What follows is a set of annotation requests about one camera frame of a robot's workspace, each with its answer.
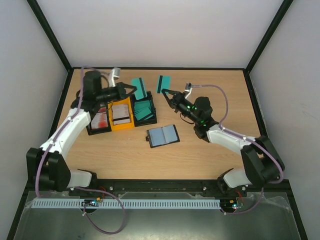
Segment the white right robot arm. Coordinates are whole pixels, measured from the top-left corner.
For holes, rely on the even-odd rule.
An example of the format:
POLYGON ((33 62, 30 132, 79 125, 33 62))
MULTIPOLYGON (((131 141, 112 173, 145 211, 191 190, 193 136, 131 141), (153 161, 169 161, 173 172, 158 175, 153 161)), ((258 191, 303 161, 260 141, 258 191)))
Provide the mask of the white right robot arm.
POLYGON ((200 96, 194 103, 188 100, 192 84, 184 92, 162 89, 168 105, 175 112, 194 123, 194 132, 199 139, 217 144, 241 156, 243 167, 232 168, 217 179, 218 191, 229 196, 237 187, 253 185, 263 188, 266 184, 279 184, 284 179, 285 165, 271 140, 262 135, 252 137, 232 131, 215 121, 208 97, 200 96))

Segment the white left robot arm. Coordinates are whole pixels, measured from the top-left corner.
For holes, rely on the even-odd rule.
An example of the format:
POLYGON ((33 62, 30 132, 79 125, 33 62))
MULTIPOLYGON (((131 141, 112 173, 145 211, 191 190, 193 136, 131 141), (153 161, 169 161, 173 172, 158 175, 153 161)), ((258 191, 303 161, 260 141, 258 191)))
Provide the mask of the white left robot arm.
POLYGON ((41 188, 57 192, 86 188, 93 174, 88 170, 70 170, 66 158, 79 134, 98 113, 102 104, 114 103, 130 97, 137 88, 118 82, 120 68, 109 72, 90 67, 81 72, 80 89, 70 105, 62 124, 39 148, 26 153, 28 181, 34 184, 37 197, 41 188))

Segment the black leather card holder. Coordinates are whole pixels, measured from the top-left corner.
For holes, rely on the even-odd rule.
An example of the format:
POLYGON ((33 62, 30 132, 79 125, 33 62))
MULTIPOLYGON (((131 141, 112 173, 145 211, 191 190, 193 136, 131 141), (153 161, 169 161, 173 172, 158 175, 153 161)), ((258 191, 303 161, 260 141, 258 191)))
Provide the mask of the black leather card holder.
POLYGON ((145 140, 150 148, 156 148, 169 144, 179 143, 180 137, 174 124, 152 128, 146 131, 145 140))

